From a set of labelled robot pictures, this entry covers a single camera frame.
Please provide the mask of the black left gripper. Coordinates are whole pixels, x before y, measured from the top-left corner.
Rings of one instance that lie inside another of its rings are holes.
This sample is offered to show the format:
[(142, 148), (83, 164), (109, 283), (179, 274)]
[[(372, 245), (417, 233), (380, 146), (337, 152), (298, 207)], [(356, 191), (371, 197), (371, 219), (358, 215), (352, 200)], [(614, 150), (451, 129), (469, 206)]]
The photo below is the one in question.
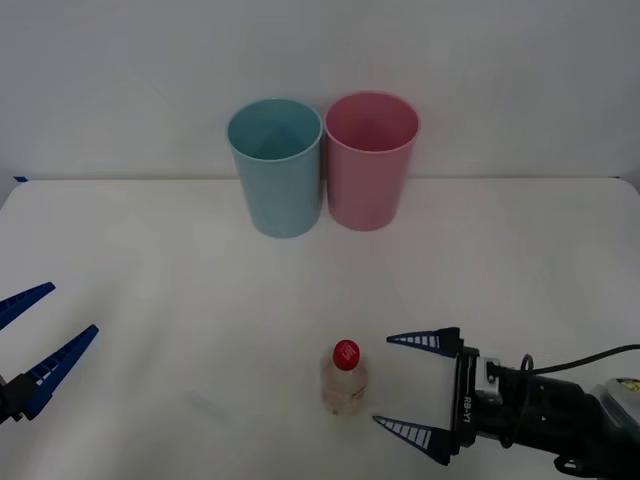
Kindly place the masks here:
[[(47, 282), (1, 300), (0, 329), (54, 290), (55, 285)], [(92, 324), (26, 373), (9, 382), (1, 378), (1, 422), (37, 417), (98, 332), (98, 327)]]

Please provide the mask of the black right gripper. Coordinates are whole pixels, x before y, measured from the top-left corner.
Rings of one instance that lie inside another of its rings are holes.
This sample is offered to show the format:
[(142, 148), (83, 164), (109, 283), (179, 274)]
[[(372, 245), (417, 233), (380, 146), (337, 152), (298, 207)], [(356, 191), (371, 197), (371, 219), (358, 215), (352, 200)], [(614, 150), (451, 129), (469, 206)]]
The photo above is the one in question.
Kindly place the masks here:
[(454, 449), (471, 446), (478, 435), (504, 448), (531, 445), (530, 355), (520, 369), (505, 368), (462, 344), (459, 327), (391, 335), (386, 342), (454, 359), (455, 380), (449, 430), (373, 415), (385, 431), (442, 466), (449, 465)]

